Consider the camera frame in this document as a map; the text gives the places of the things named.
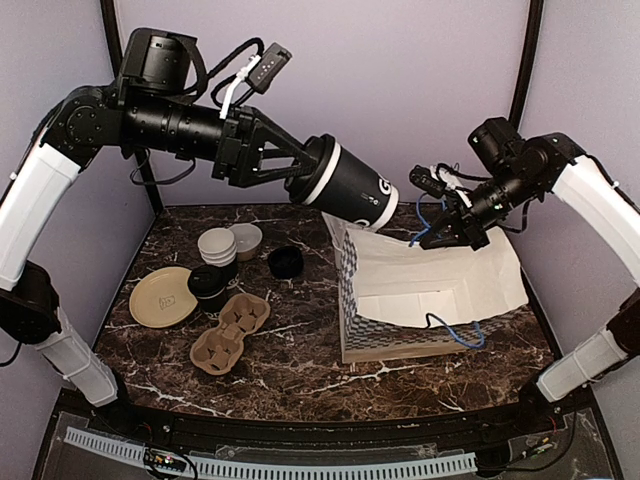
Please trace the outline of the black coffee cup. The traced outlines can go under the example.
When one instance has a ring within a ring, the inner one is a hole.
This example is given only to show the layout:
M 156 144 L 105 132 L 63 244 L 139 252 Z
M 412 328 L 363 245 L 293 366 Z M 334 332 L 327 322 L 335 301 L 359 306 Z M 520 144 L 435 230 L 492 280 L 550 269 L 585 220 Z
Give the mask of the black coffee cup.
M 399 202 L 397 188 L 329 134 L 311 137 L 305 151 L 318 160 L 313 173 L 285 181 L 289 200 L 376 231 Z
M 229 300 L 225 273 L 217 266 L 204 264 L 193 269 L 187 287 L 197 299 L 200 310 L 212 318 L 220 316 Z

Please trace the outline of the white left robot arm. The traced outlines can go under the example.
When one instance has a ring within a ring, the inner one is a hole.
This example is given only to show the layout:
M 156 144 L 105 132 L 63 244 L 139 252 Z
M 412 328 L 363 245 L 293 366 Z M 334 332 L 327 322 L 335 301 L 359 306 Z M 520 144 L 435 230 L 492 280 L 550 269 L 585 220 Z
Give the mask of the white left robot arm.
M 91 349 L 138 238 L 111 218 L 128 196 L 110 176 L 74 183 L 104 147 L 120 147 L 129 107 L 113 86 L 82 86 L 35 129 L 1 199 L 1 328 L 30 345 L 120 436 L 141 427 L 126 389 Z

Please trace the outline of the stack of paper cups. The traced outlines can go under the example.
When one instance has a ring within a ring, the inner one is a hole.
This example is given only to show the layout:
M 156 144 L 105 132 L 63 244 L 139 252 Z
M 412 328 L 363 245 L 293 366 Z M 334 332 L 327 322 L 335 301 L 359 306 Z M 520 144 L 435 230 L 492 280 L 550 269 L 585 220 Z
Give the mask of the stack of paper cups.
M 237 244 L 234 233 L 227 228 L 213 228 L 198 238 L 198 250 L 207 265 L 221 268 L 227 281 L 227 289 L 238 283 Z

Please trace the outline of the brown pulp cup carrier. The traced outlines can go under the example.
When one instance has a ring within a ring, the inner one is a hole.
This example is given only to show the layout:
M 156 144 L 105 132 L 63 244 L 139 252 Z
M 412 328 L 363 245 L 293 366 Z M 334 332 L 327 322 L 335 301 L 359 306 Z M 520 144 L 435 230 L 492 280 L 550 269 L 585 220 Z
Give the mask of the brown pulp cup carrier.
M 244 340 L 269 318 L 268 301 L 248 293 L 234 295 L 222 308 L 218 325 L 203 332 L 190 350 L 190 360 L 213 376 L 229 373 L 244 351 Z

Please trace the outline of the checkered paper bag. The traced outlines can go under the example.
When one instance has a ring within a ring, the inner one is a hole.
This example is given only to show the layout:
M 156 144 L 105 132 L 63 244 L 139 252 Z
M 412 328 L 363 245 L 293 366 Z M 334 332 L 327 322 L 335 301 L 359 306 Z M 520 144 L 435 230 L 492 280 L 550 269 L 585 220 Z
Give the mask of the checkered paper bag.
M 488 320 L 528 302 L 519 259 L 498 227 L 489 244 L 423 250 L 323 217 L 335 250 L 345 363 L 443 355 L 478 345 Z

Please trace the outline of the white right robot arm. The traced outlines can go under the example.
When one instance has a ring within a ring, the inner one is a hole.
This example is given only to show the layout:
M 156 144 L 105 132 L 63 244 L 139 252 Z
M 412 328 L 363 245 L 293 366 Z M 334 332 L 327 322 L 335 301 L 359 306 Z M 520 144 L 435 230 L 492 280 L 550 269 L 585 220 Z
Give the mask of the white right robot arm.
M 492 119 L 468 137 L 481 164 L 478 174 L 447 163 L 414 168 L 413 184 L 445 210 L 421 239 L 424 249 L 489 243 L 489 232 L 514 210 L 526 213 L 552 196 L 581 222 L 582 233 L 599 242 L 606 258 L 625 271 L 632 292 L 601 327 L 537 373 L 523 388 L 524 400 L 510 413 L 521 434 L 534 432 L 549 405 L 622 367 L 639 355 L 639 207 L 603 164 L 569 136 L 553 132 L 529 138 Z

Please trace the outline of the stack of black lids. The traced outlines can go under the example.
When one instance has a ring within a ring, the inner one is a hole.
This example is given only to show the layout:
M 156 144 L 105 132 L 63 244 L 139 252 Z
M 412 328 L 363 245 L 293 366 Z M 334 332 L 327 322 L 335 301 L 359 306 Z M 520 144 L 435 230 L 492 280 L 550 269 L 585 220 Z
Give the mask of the stack of black lids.
M 301 250 L 295 246 L 283 246 L 273 250 L 267 257 L 271 274 L 276 279 L 292 279 L 304 269 Z

